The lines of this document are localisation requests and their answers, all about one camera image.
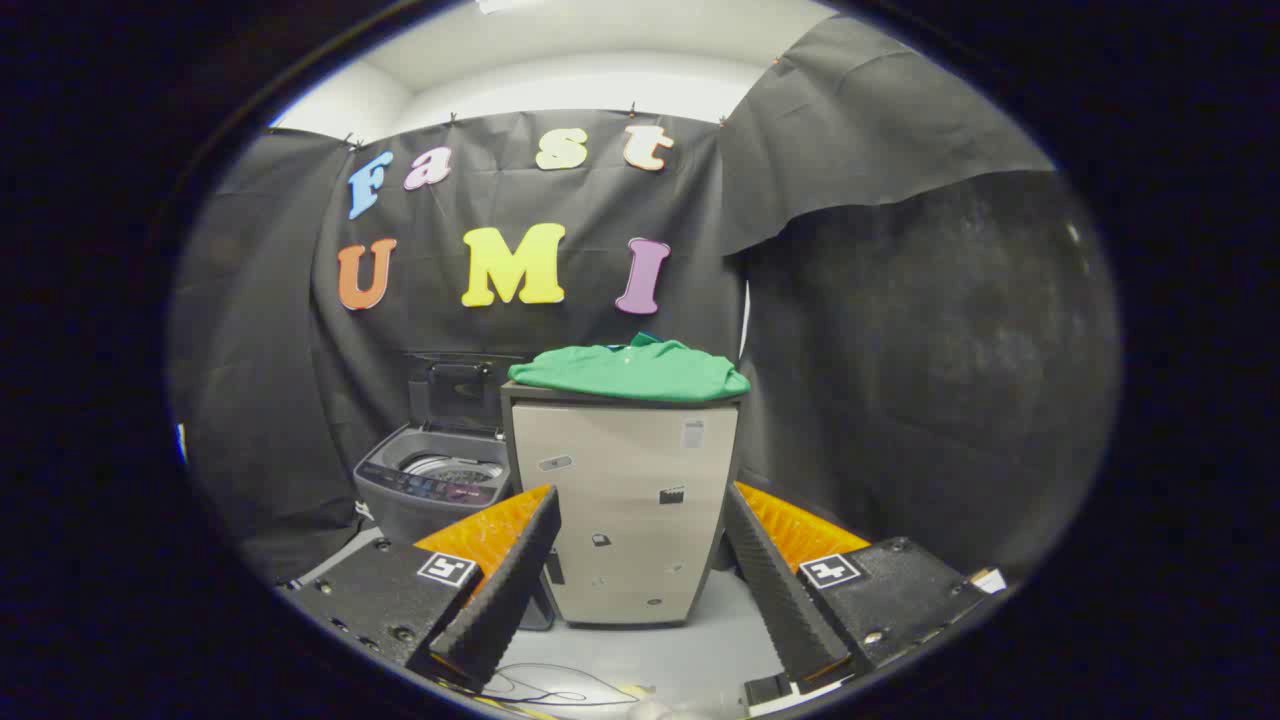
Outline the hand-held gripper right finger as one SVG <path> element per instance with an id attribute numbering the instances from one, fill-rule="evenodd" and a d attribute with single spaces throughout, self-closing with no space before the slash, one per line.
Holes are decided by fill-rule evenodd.
<path id="1" fill-rule="evenodd" d="M 748 486 L 724 533 L 786 679 L 800 691 L 904 662 L 1005 600 L 996 568 L 959 571 L 906 536 L 865 539 Z"/>

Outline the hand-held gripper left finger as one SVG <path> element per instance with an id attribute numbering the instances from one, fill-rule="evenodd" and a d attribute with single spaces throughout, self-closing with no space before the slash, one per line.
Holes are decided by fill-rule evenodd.
<path id="1" fill-rule="evenodd" d="M 353 650 L 460 691 L 481 691 L 518 630 L 561 530 L 541 486 L 419 541 L 378 538 L 285 598 Z"/>

